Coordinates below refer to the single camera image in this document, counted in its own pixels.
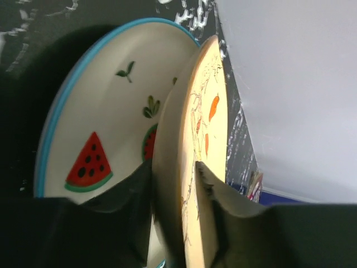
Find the green leaf design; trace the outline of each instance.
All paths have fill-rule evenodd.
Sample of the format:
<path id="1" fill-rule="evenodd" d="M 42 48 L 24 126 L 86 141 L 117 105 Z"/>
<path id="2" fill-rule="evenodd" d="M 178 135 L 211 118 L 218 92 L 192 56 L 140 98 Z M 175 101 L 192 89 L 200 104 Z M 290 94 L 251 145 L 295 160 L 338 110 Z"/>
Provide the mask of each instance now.
<path id="1" fill-rule="evenodd" d="M 144 108 L 143 108 L 143 115 L 144 115 L 146 118 L 152 118 L 151 111 L 150 111 L 150 109 L 147 108 L 147 107 L 144 107 Z"/>
<path id="2" fill-rule="evenodd" d="M 130 74 L 130 72 L 133 69 L 135 61 L 132 61 L 131 63 L 129 63 L 128 68 L 127 68 L 127 74 Z"/>
<path id="3" fill-rule="evenodd" d="M 149 105 L 149 109 L 151 110 L 151 112 L 153 112 L 154 111 L 154 98 L 153 98 L 153 96 L 149 96 L 148 98 L 147 98 L 147 104 Z"/>
<path id="4" fill-rule="evenodd" d="M 160 108 L 160 101 L 157 100 L 156 103 L 155 103 L 154 111 L 152 113 L 153 116 L 155 116 L 157 114 L 159 108 Z"/>
<path id="5" fill-rule="evenodd" d="M 124 70 L 120 70 L 119 72 L 117 72 L 117 75 L 119 75 L 121 77 L 126 77 L 127 73 Z"/>

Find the black and white surface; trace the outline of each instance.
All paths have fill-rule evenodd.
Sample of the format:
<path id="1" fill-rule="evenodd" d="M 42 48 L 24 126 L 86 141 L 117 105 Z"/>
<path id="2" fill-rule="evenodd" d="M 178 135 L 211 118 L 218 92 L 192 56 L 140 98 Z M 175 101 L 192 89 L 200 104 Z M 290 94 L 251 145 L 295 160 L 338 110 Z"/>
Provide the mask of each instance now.
<path id="1" fill-rule="evenodd" d="M 35 157 L 47 111 L 79 57 L 108 31 L 145 17 L 175 21 L 200 43 L 218 35 L 229 105 L 226 182 L 236 189 L 248 182 L 257 164 L 214 1 L 2 0 L 1 196 L 32 195 Z"/>

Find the watermelon slice design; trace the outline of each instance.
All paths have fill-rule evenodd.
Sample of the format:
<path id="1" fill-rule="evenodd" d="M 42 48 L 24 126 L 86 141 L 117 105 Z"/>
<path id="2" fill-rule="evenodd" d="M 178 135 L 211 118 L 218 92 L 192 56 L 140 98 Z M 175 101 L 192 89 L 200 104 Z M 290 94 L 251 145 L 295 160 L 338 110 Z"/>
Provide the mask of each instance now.
<path id="1" fill-rule="evenodd" d="M 143 161 L 151 159 L 154 153 L 154 143 L 156 138 L 157 124 L 153 125 L 145 135 L 142 146 Z"/>
<path id="2" fill-rule="evenodd" d="M 98 189 L 113 176 L 97 133 L 93 132 L 66 179 L 65 188 L 85 193 Z"/>

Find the carrot design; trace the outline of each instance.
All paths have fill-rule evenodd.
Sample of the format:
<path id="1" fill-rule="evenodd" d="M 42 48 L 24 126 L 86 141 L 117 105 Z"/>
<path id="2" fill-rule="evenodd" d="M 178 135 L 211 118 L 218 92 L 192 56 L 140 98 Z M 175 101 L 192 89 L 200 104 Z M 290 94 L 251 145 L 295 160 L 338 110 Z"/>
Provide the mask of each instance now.
<path id="1" fill-rule="evenodd" d="M 206 141 L 206 156 L 208 157 L 208 133 L 206 133 L 205 141 Z"/>
<path id="2" fill-rule="evenodd" d="M 197 133 L 197 134 L 198 134 L 199 131 L 200 131 L 201 119 L 202 119 L 202 117 L 200 117 L 200 119 L 199 119 L 199 121 L 198 121 L 198 123 L 197 123 L 197 127 L 196 127 L 196 133 Z"/>
<path id="3" fill-rule="evenodd" d="M 211 122 L 212 117 L 214 117 L 214 115 L 216 114 L 218 102 L 219 102 L 219 96 L 217 94 L 217 96 L 214 97 L 212 104 L 211 104 L 211 110 L 210 110 L 210 114 L 208 117 L 208 122 Z"/>

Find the cream plate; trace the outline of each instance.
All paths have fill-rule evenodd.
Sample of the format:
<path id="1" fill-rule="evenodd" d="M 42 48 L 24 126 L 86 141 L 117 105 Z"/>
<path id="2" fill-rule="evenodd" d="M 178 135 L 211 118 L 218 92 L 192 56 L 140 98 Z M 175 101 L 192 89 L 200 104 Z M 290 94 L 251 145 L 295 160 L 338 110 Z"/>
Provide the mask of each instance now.
<path id="1" fill-rule="evenodd" d="M 195 161 L 225 180 L 228 109 L 218 38 L 213 36 L 180 74 L 161 115 L 153 155 L 158 230 L 168 264 L 182 258 L 187 267 L 205 267 Z"/>
<path id="2" fill-rule="evenodd" d="M 34 195 L 81 204 L 150 158 L 162 106 L 198 46 L 184 28 L 160 18 L 131 22 L 100 39 L 52 104 Z"/>

